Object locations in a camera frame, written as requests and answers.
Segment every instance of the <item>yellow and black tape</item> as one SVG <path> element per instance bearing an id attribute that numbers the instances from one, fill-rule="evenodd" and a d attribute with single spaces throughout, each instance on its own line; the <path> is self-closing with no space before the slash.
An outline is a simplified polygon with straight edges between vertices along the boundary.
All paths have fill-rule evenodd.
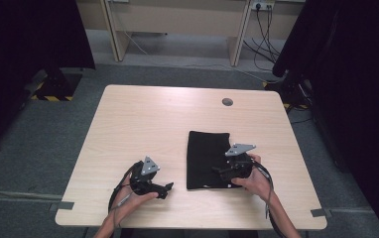
<path id="1" fill-rule="evenodd" d="M 43 95 L 33 95 L 33 100 L 43 100 L 43 101 L 71 101 L 72 96 L 43 96 Z"/>

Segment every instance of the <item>wooden table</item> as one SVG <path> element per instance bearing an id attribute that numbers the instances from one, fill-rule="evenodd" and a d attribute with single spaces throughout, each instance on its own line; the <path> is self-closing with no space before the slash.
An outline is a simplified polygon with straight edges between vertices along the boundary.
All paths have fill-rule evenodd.
<path id="1" fill-rule="evenodd" d="M 233 100 L 232 106 L 222 104 Z M 107 86 L 63 196 L 65 226 L 99 226 L 113 187 L 149 155 L 153 179 L 174 187 L 165 200 L 144 204 L 122 222 L 135 228 L 271 229 L 265 203 L 242 188 L 187 190 L 189 131 L 230 133 L 230 144 L 255 144 L 276 193 L 298 229 L 323 229 L 324 217 L 300 148 L 275 92 L 155 86 Z"/>

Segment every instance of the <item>human hand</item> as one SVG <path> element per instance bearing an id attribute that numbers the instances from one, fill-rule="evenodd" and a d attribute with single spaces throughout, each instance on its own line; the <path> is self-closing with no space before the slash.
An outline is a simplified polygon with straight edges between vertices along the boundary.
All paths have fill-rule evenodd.
<path id="1" fill-rule="evenodd" d="M 254 154 L 248 154 L 248 156 L 261 164 L 260 156 Z M 248 178 L 233 178 L 231 181 L 232 183 L 241 185 L 245 187 L 246 190 L 259 195 L 264 201 L 268 201 L 271 189 L 270 183 L 256 167 L 252 167 L 251 175 Z"/>
<path id="2" fill-rule="evenodd" d="M 123 181 L 123 186 L 116 194 L 114 201 L 112 202 L 111 209 L 115 208 L 113 212 L 117 212 L 115 224 L 118 224 L 124 217 L 134 212 L 143 203 L 152 200 L 158 196 L 157 192 L 149 192 L 144 195 L 137 195 L 130 186 L 130 177 L 127 176 Z"/>

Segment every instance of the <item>black cloth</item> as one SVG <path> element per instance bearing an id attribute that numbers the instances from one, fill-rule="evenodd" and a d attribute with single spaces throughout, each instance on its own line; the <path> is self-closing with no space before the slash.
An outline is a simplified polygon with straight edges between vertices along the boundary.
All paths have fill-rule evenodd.
<path id="1" fill-rule="evenodd" d="M 230 148 L 229 133 L 189 132 L 187 189 L 238 187 L 223 181 L 213 167 L 226 168 L 224 153 Z"/>
<path id="2" fill-rule="evenodd" d="M 274 75 L 282 77 L 288 70 L 295 77 L 299 77 L 311 70 L 311 65 L 330 38 L 333 22 L 342 2 L 344 1 L 306 1 L 273 66 Z"/>

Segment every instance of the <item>wire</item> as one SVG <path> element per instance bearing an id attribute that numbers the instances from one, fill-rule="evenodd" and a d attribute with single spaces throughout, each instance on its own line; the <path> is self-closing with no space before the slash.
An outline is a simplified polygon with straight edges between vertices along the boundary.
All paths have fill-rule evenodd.
<path id="1" fill-rule="evenodd" d="M 305 105 L 305 106 L 300 105 L 300 106 L 294 107 L 293 109 L 297 110 L 297 111 L 309 111 L 310 110 L 307 105 Z"/>
<path id="2" fill-rule="evenodd" d="M 257 51 L 259 51 L 261 49 L 261 50 L 267 52 L 268 54 L 270 54 L 270 57 L 269 58 L 266 57 L 266 59 L 272 63 L 275 63 L 277 60 L 276 57 L 278 57 L 280 55 L 280 52 L 277 51 L 270 42 L 270 27 L 271 27 L 271 23 L 273 21 L 273 9 L 270 8 L 269 6 L 267 6 L 267 31 L 265 33 L 264 33 L 264 30 L 263 30 L 263 27 L 262 27 L 262 24 L 260 21 L 259 12 L 260 11 L 257 10 L 257 21 L 258 21 L 258 25 L 260 27 L 260 32 L 261 32 L 261 36 L 262 36 L 263 40 L 261 41 L 260 44 L 257 44 L 254 39 L 252 39 L 252 41 L 254 42 L 255 45 L 257 45 L 257 47 L 258 47 Z"/>
<path id="3" fill-rule="evenodd" d="M 289 113 L 291 112 L 292 109 L 295 109 L 295 110 L 298 110 L 298 111 L 307 111 L 307 110 L 309 110 L 308 108 L 307 109 L 305 109 L 305 108 L 301 108 L 300 109 L 300 107 L 294 107 L 293 105 L 289 105 L 289 107 L 286 109 L 286 113 L 289 115 Z M 314 116 L 311 116 L 310 118 L 308 118 L 306 120 L 291 122 L 291 125 L 308 122 L 308 121 L 311 121 L 313 119 L 314 119 Z"/>
<path id="4" fill-rule="evenodd" d="M 253 51 L 254 53 L 256 53 L 256 54 L 258 54 L 258 55 L 264 57 L 265 59 L 267 59 L 267 60 L 269 60 L 269 61 L 271 61 L 271 59 L 270 59 L 269 57 L 263 55 L 261 52 L 258 51 L 258 49 L 255 50 L 255 49 L 253 49 L 251 46 L 249 46 L 248 43 L 247 43 L 245 40 L 243 41 L 243 43 L 245 44 L 245 46 L 247 46 L 247 47 L 248 47 L 251 51 Z"/>
<path id="5" fill-rule="evenodd" d="M 82 238 L 85 238 L 87 236 L 87 231 L 88 231 L 88 227 L 84 228 L 83 235 L 81 236 Z"/>
<path id="6" fill-rule="evenodd" d="M 273 218 L 273 215 L 271 214 L 270 209 L 269 209 L 271 194 L 272 194 L 272 191 L 274 190 L 273 179 L 271 178 L 271 175 L 267 171 L 267 169 L 263 167 L 260 163 L 254 161 L 253 165 L 260 171 L 261 174 L 263 174 L 263 176 L 270 183 L 269 195 L 266 201 L 266 219 L 267 219 L 267 214 L 268 214 L 270 216 L 270 222 L 271 222 L 271 225 L 273 226 L 274 231 L 279 235 L 279 237 L 285 238 L 286 236 L 283 234 L 279 226 L 276 224 Z"/>
<path id="7" fill-rule="evenodd" d="M 108 1 L 109 2 L 109 5 L 111 7 L 111 9 L 113 9 L 112 6 L 115 6 L 115 5 L 112 5 L 110 2 L 112 1 Z M 122 25 L 119 17 L 117 18 L 118 20 L 118 23 L 121 25 L 121 28 L 123 29 L 123 33 L 125 34 L 125 36 L 130 39 L 130 41 L 143 53 L 145 54 L 146 56 L 150 56 L 150 54 L 148 54 L 146 51 L 144 51 L 132 38 L 130 35 L 127 34 L 127 31 L 125 29 L 125 27 Z M 113 28 L 116 29 L 115 27 L 115 21 L 112 21 L 112 24 L 113 24 Z M 172 64 L 172 63 L 158 63 L 158 62 L 154 62 L 154 61 L 151 61 L 149 60 L 149 62 L 153 65 L 159 65 L 159 66 L 171 66 L 171 67 L 193 67 L 193 66 L 196 66 L 196 67 L 213 67 L 213 66 L 221 66 L 221 67 L 225 67 L 227 69 L 231 69 L 231 70 L 234 70 L 234 71 L 238 71 L 238 72 L 241 72 L 241 73 L 244 73 L 248 76 L 251 76 L 251 77 L 254 77 L 254 78 L 257 78 L 263 82 L 266 82 L 266 83 L 277 83 L 279 82 L 278 80 L 276 81 L 268 81 L 264 78 L 261 78 L 259 76 L 256 76 L 252 73 L 249 73 L 249 72 L 246 72 L 246 71 L 243 71 L 243 70 L 240 70 L 240 69 L 237 69 L 237 68 L 233 68 L 233 67 L 230 67 L 230 66 L 227 66 L 227 65 L 224 65 L 224 64 L 182 64 L 182 65 L 179 65 L 179 64 Z M 260 68 L 262 70 L 265 70 L 265 71 L 271 71 L 270 69 L 267 69 L 267 68 Z"/>
<path id="8" fill-rule="evenodd" d="M 258 69 L 265 70 L 265 71 L 272 71 L 272 70 L 269 69 L 269 68 L 264 68 L 264 67 L 260 67 L 260 66 L 258 66 L 258 64 L 257 64 L 257 62 L 256 62 L 256 56 L 257 56 L 257 55 L 260 55 L 260 56 L 266 58 L 267 60 L 271 60 L 271 59 L 269 59 L 268 57 L 266 57 L 266 56 L 263 55 L 262 53 L 258 52 L 257 50 L 253 49 L 251 46 L 248 45 L 248 43 L 246 43 L 246 41 L 243 41 L 243 43 L 244 43 L 245 46 L 247 46 L 252 52 L 255 53 L 255 56 L 254 56 L 254 64 L 255 64 L 255 66 L 256 66 Z"/>

